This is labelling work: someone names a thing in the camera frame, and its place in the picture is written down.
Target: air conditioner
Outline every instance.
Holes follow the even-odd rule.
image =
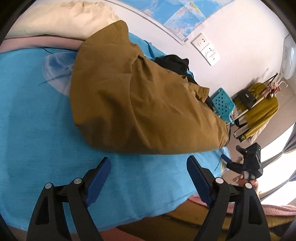
[[[294,42],[292,36],[289,34],[284,40],[284,53],[283,53],[283,61],[281,64],[280,76],[288,80],[293,76],[295,69],[296,69],[296,43]]]

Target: beige pillow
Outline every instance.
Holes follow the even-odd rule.
[[[30,7],[18,18],[6,38],[48,34],[87,39],[118,20],[112,9],[102,2],[40,3]]]

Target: blue gripper pad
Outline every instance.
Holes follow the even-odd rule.
[[[92,203],[96,202],[98,196],[107,180],[111,171],[111,161],[109,158],[104,157],[98,166],[97,173],[88,186],[87,195],[85,198],[85,205],[89,207]]]
[[[232,160],[230,160],[227,156],[225,156],[224,154],[221,155],[221,158],[226,161],[228,164],[232,163]]]
[[[211,197],[211,187],[215,179],[213,174],[209,169],[202,168],[194,156],[190,156],[187,159],[187,171],[200,199],[211,207],[214,203]]]

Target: white wall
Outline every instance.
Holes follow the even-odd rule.
[[[166,54],[188,58],[195,80],[210,87],[210,93],[223,87],[232,96],[253,79],[264,81],[280,69],[283,41],[288,31],[260,0],[235,0],[207,19],[202,32],[221,56],[214,66],[210,66],[190,43],[181,46],[143,17],[118,5],[108,4],[127,23],[131,33],[152,42]]]

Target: black bag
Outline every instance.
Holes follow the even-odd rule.
[[[238,93],[238,99],[243,103],[243,105],[249,110],[256,103],[256,98],[251,94],[250,91],[241,90]]]

